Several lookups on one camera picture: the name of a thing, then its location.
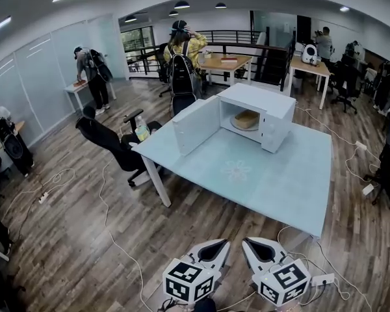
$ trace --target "hand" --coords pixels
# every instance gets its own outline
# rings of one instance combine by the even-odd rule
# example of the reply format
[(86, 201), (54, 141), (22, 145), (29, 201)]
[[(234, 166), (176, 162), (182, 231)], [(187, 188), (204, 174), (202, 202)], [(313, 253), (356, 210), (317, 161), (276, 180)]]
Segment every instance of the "hand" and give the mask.
[(195, 36), (196, 32), (193, 31), (188, 25), (183, 27), (189, 34), (193, 34)]

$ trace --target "bottle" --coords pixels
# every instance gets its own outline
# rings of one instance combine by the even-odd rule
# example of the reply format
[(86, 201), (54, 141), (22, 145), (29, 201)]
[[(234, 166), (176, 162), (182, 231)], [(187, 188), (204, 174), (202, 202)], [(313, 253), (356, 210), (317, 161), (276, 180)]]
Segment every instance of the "bottle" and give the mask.
[(144, 121), (142, 116), (137, 117), (136, 124), (137, 124), (137, 128), (136, 128), (135, 132), (136, 132), (138, 139), (140, 141), (145, 141), (145, 139), (147, 139), (149, 137), (150, 132), (149, 132), (149, 128), (146, 125), (146, 122)]

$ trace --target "white robot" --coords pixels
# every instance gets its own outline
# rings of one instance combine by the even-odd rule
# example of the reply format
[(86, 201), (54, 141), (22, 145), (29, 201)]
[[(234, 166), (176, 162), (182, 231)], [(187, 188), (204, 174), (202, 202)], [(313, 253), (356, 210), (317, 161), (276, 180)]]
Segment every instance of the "white robot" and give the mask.
[(248, 237), (242, 242), (260, 296), (280, 307), (303, 295), (311, 274), (299, 259), (288, 262), (287, 252), (273, 240)]
[(181, 302), (193, 304), (214, 290), (221, 277), (230, 243), (226, 239), (195, 245), (181, 259), (174, 259), (163, 272), (163, 292)]
[(318, 51), (315, 45), (308, 44), (302, 51), (302, 61), (306, 64), (316, 66), (318, 62)]

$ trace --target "plaid shirt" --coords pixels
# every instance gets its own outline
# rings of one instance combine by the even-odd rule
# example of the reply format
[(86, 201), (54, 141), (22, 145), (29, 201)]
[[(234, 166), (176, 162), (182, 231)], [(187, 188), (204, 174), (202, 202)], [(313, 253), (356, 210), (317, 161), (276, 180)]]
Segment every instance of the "plaid shirt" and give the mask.
[[(195, 38), (191, 38), (189, 40), (188, 45), (188, 58), (192, 61), (192, 65), (195, 70), (201, 69), (200, 64), (198, 62), (198, 52), (200, 49), (208, 45), (207, 37), (203, 34), (195, 34)], [(174, 45), (172, 49), (174, 49), (175, 53), (182, 53), (183, 43), (179, 46)], [(169, 52), (169, 47), (166, 46), (163, 53), (164, 59), (169, 62), (171, 56)]]

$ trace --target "wooden desk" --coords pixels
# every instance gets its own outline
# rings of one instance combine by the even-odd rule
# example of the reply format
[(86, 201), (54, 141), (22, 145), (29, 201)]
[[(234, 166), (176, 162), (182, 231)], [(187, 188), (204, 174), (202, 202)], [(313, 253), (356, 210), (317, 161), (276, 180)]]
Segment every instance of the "wooden desk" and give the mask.
[[(80, 86), (74, 86), (74, 84), (77, 83), (77, 81), (76, 81), (64, 89), (66, 92), (70, 92), (71, 94), (75, 95), (75, 98), (77, 99), (78, 106), (79, 106), (81, 111), (84, 109), (84, 107), (83, 107), (83, 104), (81, 103), (81, 100), (79, 99), (78, 92), (80, 92), (82, 89), (88, 87), (88, 80), (86, 79), (86, 77), (83, 77), (83, 80), (85, 81), (85, 83), (81, 84)], [(112, 98), (115, 100), (115, 99), (117, 99), (116, 92), (114, 91), (114, 88), (112, 87), (111, 82), (109, 82), (109, 84), (110, 84)]]
[[(221, 62), (221, 58), (237, 58), (237, 63), (234, 62)], [(200, 63), (201, 69), (208, 71), (208, 80), (209, 84), (212, 83), (212, 71), (216, 70), (218, 72), (229, 72), (229, 83), (230, 85), (235, 84), (234, 72), (243, 67), (245, 64), (248, 64), (247, 70), (247, 81), (250, 84), (252, 78), (252, 59), (247, 55), (225, 55), (221, 53), (213, 53), (211, 58), (205, 58), (204, 62)]]
[(21, 122), (18, 122), (15, 126), (14, 126), (14, 129), (16, 130), (16, 132), (20, 132), (20, 130), (23, 128), (23, 126), (25, 125), (25, 121), (22, 120)]
[[(323, 63), (322, 61), (318, 61), (318, 66), (312, 66), (310, 64), (305, 64), (304, 62), (302, 62), (302, 59), (300, 57), (294, 55), (289, 70), (289, 85), (287, 87), (289, 90), (291, 90), (292, 87), (293, 74), (295, 70), (302, 70), (303, 72), (312, 73), (318, 76), (325, 77), (324, 92), (322, 93), (322, 99), (319, 105), (319, 109), (322, 110), (322, 107), (324, 106), (326, 91), (328, 89), (328, 81), (330, 80), (330, 75), (331, 75), (325, 63)], [(320, 88), (321, 79), (322, 79), (321, 77), (318, 78), (318, 88), (317, 88), (318, 91)]]

